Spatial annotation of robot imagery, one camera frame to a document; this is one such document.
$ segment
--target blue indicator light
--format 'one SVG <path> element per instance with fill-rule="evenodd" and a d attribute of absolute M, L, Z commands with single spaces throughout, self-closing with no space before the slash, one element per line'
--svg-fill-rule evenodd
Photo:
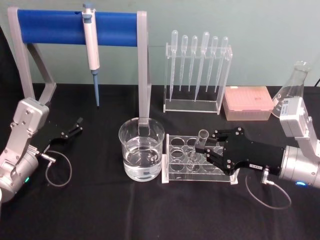
<path fill-rule="evenodd" d="M 303 181 L 297 181 L 295 184 L 298 185 L 298 186 L 302 186 L 302 187 L 307 186 L 307 184 L 305 182 L 303 182 Z"/>

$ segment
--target gray cable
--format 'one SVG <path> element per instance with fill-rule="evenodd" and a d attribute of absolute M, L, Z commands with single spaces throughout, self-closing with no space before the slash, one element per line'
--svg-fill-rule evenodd
<path fill-rule="evenodd" d="M 249 187 L 248 187 L 248 175 L 245 176 L 245 186 L 246 186 L 246 189 L 248 190 L 249 194 L 250 194 L 255 200 L 257 200 L 259 203 L 261 203 L 261 204 L 264 205 L 265 207 L 270 208 L 270 209 L 273 209 L 273 210 L 285 210 L 285 209 L 289 208 L 289 207 L 291 206 L 291 203 L 292 203 L 292 202 L 291 202 L 291 198 L 290 198 L 290 196 L 288 195 L 288 193 L 286 193 L 286 191 L 283 190 L 279 185 L 277 185 L 277 184 L 275 184 L 275 183 L 273 183 L 273 185 L 274 185 L 275 187 L 277 187 L 281 192 L 283 192 L 283 194 L 286 196 L 286 198 L 287 198 L 288 201 L 289 201 L 289 204 L 288 204 L 288 205 L 286 205 L 286 206 L 270 206 L 270 205 L 264 203 L 263 201 L 261 201 L 260 199 L 258 199 L 258 198 L 250 191 L 250 189 L 249 189 Z"/>
<path fill-rule="evenodd" d="M 67 184 L 70 182 L 71 177 L 72 177 L 72 166 L 71 166 L 70 160 L 69 160 L 64 154 L 62 154 L 61 152 L 53 151 L 53 150 L 48 150 L 48 151 L 46 151 L 46 152 L 47 152 L 47 153 L 59 154 L 59 155 L 61 155 L 62 157 L 64 157 L 65 160 L 68 162 L 69 167 L 70 167 L 70 176 L 69 176 L 69 179 L 68 179 L 65 183 L 63 183 L 63 184 L 55 184 L 55 183 L 53 183 L 52 181 L 49 180 L 49 178 L 48 178 L 48 171 L 49 171 L 49 168 L 51 167 L 51 164 L 50 164 L 50 163 L 49 163 L 49 165 L 46 167 L 46 170 L 45 170 L 45 179 L 48 181 L 49 184 L 51 184 L 52 186 L 58 187 L 58 188 L 64 187 L 65 185 L 67 185 Z"/>

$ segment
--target micropipette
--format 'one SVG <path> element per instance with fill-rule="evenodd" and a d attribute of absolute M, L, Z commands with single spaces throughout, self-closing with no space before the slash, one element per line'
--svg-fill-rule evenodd
<path fill-rule="evenodd" d="M 173 30 L 171 33 L 171 76 L 170 76 L 170 102 L 172 97 L 172 92 L 174 91 L 174 80 L 175 80 L 175 65 L 176 65 L 176 55 L 178 48 L 178 31 Z"/>
<path fill-rule="evenodd" d="M 191 60 L 190 60 L 190 69 L 189 69 L 189 88 L 188 88 L 189 92 L 190 92 L 192 71 L 194 70 L 194 63 L 195 63 L 197 46 L 198 46 L 198 37 L 197 36 L 193 36 L 192 37 L 192 41 L 191 41 Z"/>
<path fill-rule="evenodd" d="M 217 36 L 214 36 L 212 38 L 212 41 L 211 41 L 210 52 L 211 52 L 211 57 L 212 58 L 210 59 L 210 62 L 209 62 L 208 75 L 206 77 L 206 88 L 205 88 L 206 92 L 208 91 L 208 86 L 209 86 L 209 82 L 210 82 L 210 78 L 211 78 L 212 67 L 214 65 L 214 60 L 216 58 L 216 51 L 217 51 L 218 41 L 219 41 L 219 39 L 218 39 Z"/>
<path fill-rule="evenodd" d="M 184 67 L 185 67 L 185 59 L 187 53 L 188 46 L 188 36 L 183 35 L 181 41 L 181 66 L 180 66 L 180 87 L 179 91 L 181 91 L 182 78 L 184 77 Z"/>
<path fill-rule="evenodd" d="M 96 9 L 91 9 L 90 3 L 84 3 L 82 12 L 84 37 L 88 56 L 89 68 L 93 76 L 96 106 L 99 108 L 98 71 L 100 68 L 98 38 L 96 28 Z"/>
<path fill-rule="evenodd" d="M 219 81 L 219 79 L 220 79 L 222 64 L 223 64 L 224 59 L 225 59 L 225 54 L 226 54 L 226 51 L 227 51 L 227 46 L 228 46 L 228 37 L 225 36 L 225 37 L 222 39 L 222 43 L 221 43 L 220 61 L 219 61 L 218 70 L 217 70 L 217 72 L 216 72 L 214 92 L 217 91 L 218 81 Z"/>
<path fill-rule="evenodd" d="M 197 99 L 199 88 L 200 88 L 202 69 L 204 67 L 204 60 L 205 60 L 206 51 L 207 51 L 207 47 L 208 47 L 209 37 L 210 37 L 210 34 L 207 31 L 203 33 L 202 42 L 201 42 L 201 49 L 200 49 L 201 59 L 200 59 L 200 65 L 199 65 L 198 79 L 196 81 L 194 101 L 196 101 L 196 99 Z"/>

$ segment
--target robotic arm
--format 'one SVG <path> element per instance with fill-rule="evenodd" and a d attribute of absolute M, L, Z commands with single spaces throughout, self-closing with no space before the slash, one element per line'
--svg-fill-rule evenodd
<path fill-rule="evenodd" d="M 38 157 L 49 160 L 50 165 L 56 161 L 45 154 L 50 144 L 67 141 L 82 131 L 80 127 L 82 118 L 71 130 L 63 132 L 56 125 L 52 126 L 50 122 L 45 125 L 48 114 L 48 106 L 30 97 L 18 103 L 13 122 L 10 124 L 9 140 L 0 155 L 2 202 L 11 200 L 28 181 L 29 176 L 38 166 Z"/>
<path fill-rule="evenodd" d="M 287 137 L 294 137 L 299 148 L 279 147 L 254 142 L 246 138 L 241 127 L 216 130 L 207 142 L 224 142 L 223 156 L 212 152 L 206 145 L 196 145 L 198 153 L 206 154 L 206 160 L 232 175 L 239 168 L 263 172 L 261 182 L 266 183 L 268 174 L 320 188 L 320 141 L 317 139 L 312 118 L 308 116 L 302 97 L 286 98 L 280 122 Z"/>

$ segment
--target pipette stand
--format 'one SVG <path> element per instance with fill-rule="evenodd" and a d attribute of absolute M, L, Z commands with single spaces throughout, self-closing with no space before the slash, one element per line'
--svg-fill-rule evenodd
<path fill-rule="evenodd" d="M 225 175 L 219 168 L 207 162 L 204 154 L 197 153 L 197 161 L 190 164 L 189 157 L 195 144 L 196 136 L 166 135 L 166 154 L 162 155 L 162 183 L 170 181 L 207 181 L 238 184 L 237 170 L 233 175 Z M 223 154 L 223 147 L 210 146 L 217 154 Z"/>
<path fill-rule="evenodd" d="M 233 57 L 232 48 L 230 45 L 227 46 L 225 54 L 221 55 L 221 47 L 216 49 L 215 56 L 211 54 L 211 47 L 207 47 L 204 64 L 201 75 L 201 83 L 199 88 L 199 93 L 197 95 L 195 101 L 195 91 L 196 91 L 196 82 L 199 73 L 199 64 L 201 59 L 201 50 L 198 45 L 194 67 L 192 71 L 191 77 L 191 88 L 188 91 L 189 85 L 189 68 L 191 61 L 191 47 L 187 47 L 185 63 L 184 63 L 184 74 L 182 78 L 182 86 L 180 88 L 180 65 L 181 65 L 181 42 L 178 42 L 178 48 L 176 51 L 175 57 L 175 72 L 174 72 L 174 85 L 173 85 L 173 93 L 172 98 L 170 100 L 170 77 L 171 77 L 171 61 L 172 61 L 172 51 L 171 46 L 166 43 L 165 46 L 165 78 L 164 78 L 164 99 L 163 99 L 163 112 L 166 111 L 176 111 L 176 112 L 202 112 L 202 113 L 217 113 L 220 114 L 220 109 L 223 101 L 223 96 L 225 93 L 225 87 L 228 79 L 228 74 L 231 66 L 231 61 Z M 207 82 L 207 73 L 209 68 L 210 59 L 213 60 L 213 68 L 211 72 L 211 78 L 209 82 L 209 88 L 206 91 L 206 82 Z M 223 58 L 221 74 L 217 82 L 217 92 L 215 92 L 215 84 L 216 84 L 216 74 L 217 68 L 219 65 L 220 59 Z"/>
<path fill-rule="evenodd" d="M 57 85 L 37 44 L 85 45 L 81 12 L 25 10 L 12 6 L 8 8 L 7 13 L 24 97 L 35 99 L 29 51 L 45 82 L 39 102 L 46 104 L 51 100 Z M 98 45 L 137 47 L 139 116 L 148 118 L 151 81 L 147 12 L 96 12 L 95 18 Z"/>

